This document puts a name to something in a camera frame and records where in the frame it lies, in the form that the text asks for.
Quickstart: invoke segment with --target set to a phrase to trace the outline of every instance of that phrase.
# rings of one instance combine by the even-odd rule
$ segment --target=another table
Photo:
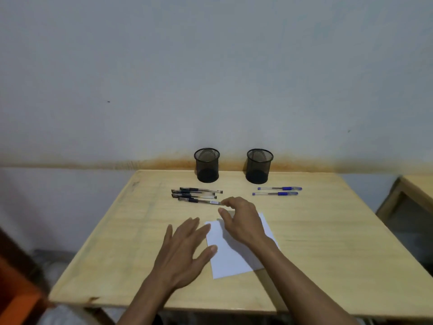
[[[433,318],[433,278],[337,174],[275,172],[266,186],[303,187],[299,196],[252,196],[242,172],[212,184],[193,171],[137,171],[58,280],[53,302],[128,306],[152,269],[168,224],[219,217],[217,207],[178,202],[170,189],[224,190],[264,213],[283,253],[353,315]],[[206,246],[204,241],[199,254]],[[287,311],[265,270],[212,279],[210,264],[165,308]]]
[[[392,186],[389,195],[377,210],[376,215],[385,222],[405,197],[411,198],[415,203],[433,214],[433,175],[418,174],[399,177]]]

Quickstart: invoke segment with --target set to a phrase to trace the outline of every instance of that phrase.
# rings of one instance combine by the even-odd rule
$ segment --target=sheet of paper
[[[258,215],[262,220],[265,234],[276,243],[274,235],[272,234],[263,213],[259,213]],[[263,265],[251,250],[244,244],[235,240],[225,230],[224,221],[222,219],[209,221],[207,224],[210,224],[210,231],[206,235],[207,244],[208,246],[218,246],[218,252],[210,260],[214,279],[247,273],[249,271],[263,268]]]

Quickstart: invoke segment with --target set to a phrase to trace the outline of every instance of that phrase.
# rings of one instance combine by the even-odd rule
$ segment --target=pen
[[[278,196],[291,196],[297,195],[297,191],[279,191],[278,193],[252,193],[253,196],[256,195],[278,195]]]
[[[188,188],[188,187],[180,187],[180,190],[189,190],[189,191],[208,191],[210,193],[219,193],[222,194],[222,190],[210,190],[210,189],[202,189],[202,188]]]
[[[258,187],[257,190],[280,189],[280,190],[302,190],[302,187]]]
[[[177,193],[177,194],[215,195],[215,193],[210,193],[208,191],[190,191],[190,190],[176,190],[176,189],[172,189],[171,192],[172,193]]]
[[[190,197],[190,198],[179,197],[177,200],[178,201],[184,201],[184,202],[191,202],[191,203],[206,203],[206,204],[221,205],[221,203],[218,201],[202,201],[202,200],[192,198],[192,197]]]
[[[173,193],[171,194],[171,197],[195,197],[195,198],[216,198],[216,196],[213,195],[196,195],[196,194],[177,194]]]

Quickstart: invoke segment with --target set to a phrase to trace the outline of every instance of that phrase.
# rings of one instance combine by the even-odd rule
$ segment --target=pen holder
[[[258,185],[267,182],[274,155],[266,149],[251,149],[246,156],[248,157],[246,179]]]
[[[219,152],[213,148],[202,148],[194,153],[197,179],[201,182],[214,182],[219,178]]]

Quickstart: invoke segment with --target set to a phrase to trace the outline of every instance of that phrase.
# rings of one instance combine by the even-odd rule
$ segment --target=orange object
[[[0,325],[20,325],[48,306],[42,292],[0,257]]]

